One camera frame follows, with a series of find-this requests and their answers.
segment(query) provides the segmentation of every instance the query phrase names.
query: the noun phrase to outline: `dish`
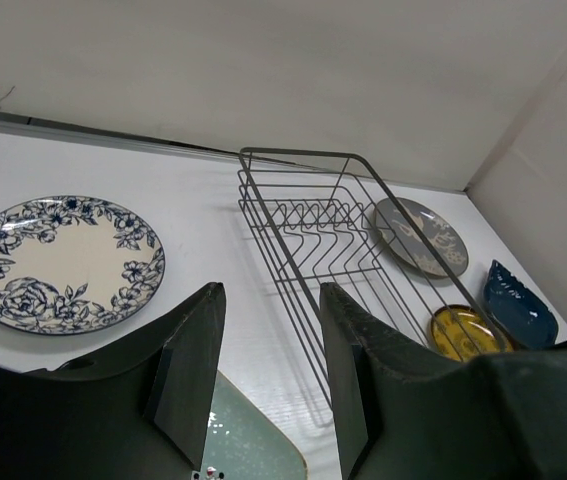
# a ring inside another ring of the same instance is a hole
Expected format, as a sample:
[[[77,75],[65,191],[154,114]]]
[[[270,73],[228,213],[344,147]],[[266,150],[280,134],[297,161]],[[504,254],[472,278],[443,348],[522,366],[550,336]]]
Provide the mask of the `dish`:
[[[496,260],[483,298],[494,319],[523,347],[541,349],[556,342],[559,324],[547,305]]]
[[[307,479],[301,453],[221,372],[216,375],[201,479],[208,478],[209,467],[228,479]]]
[[[31,200],[0,213],[0,323],[30,333],[93,332],[134,315],[163,279],[154,230],[92,197]]]
[[[440,215],[420,203],[406,198],[398,200],[452,272],[457,276],[465,272],[469,265],[467,248],[456,230]],[[447,277],[443,267],[389,198],[376,204],[374,223],[399,258],[425,274]]]
[[[482,353],[501,351],[485,322],[473,309],[465,305],[439,308],[430,321],[430,331],[436,348],[452,360],[465,362]],[[504,336],[503,341],[505,351],[512,352],[512,344]]]

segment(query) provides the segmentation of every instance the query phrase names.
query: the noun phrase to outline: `white wall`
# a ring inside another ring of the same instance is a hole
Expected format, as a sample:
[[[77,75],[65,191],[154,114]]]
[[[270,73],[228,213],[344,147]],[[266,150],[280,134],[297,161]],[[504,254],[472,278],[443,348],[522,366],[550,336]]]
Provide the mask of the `white wall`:
[[[567,321],[567,74],[470,197]]]
[[[462,189],[566,45],[567,0],[0,0],[0,108]]]

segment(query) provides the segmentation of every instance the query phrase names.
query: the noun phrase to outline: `white surface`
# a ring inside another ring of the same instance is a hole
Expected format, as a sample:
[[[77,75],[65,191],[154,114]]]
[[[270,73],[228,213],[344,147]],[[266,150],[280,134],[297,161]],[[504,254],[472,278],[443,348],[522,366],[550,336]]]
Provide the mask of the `white surface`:
[[[0,109],[460,190],[566,45],[567,0],[0,0]]]
[[[299,448],[310,478],[339,478],[331,414],[238,209],[238,168],[235,162],[0,134],[0,211],[58,193],[109,199],[154,228],[167,262],[155,298],[138,315],[110,329],[48,338],[0,325],[0,365],[16,370],[57,367],[156,318],[204,283],[222,281],[228,302],[220,370]],[[431,206],[464,238],[471,265],[462,280],[473,293],[492,258],[534,288],[465,196],[394,190]],[[561,324],[564,338],[567,328]]]
[[[471,196],[567,320],[567,75]]]

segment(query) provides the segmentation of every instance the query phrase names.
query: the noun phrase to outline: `blue leaf-shaped dish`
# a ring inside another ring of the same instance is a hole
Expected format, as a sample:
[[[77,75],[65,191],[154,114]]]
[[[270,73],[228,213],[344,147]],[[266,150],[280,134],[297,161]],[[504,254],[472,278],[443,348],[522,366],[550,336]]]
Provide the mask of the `blue leaf-shaped dish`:
[[[554,345],[559,325],[552,312],[496,260],[492,261],[483,298],[495,320],[523,347],[537,350]]]

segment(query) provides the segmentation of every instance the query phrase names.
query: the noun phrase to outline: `yellow plate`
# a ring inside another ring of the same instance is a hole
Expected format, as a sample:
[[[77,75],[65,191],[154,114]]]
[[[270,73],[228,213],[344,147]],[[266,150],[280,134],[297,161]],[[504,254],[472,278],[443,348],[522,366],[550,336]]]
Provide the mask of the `yellow plate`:
[[[465,362],[481,353],[500,351],[494,335],[485,322],[474,310],[465,305],[448,305],[437,310],[430,322],[430,330],[436,348],[452,360]],[[512,352],[514,350],[512,344],[505,336],[503,341],[505,351]]]

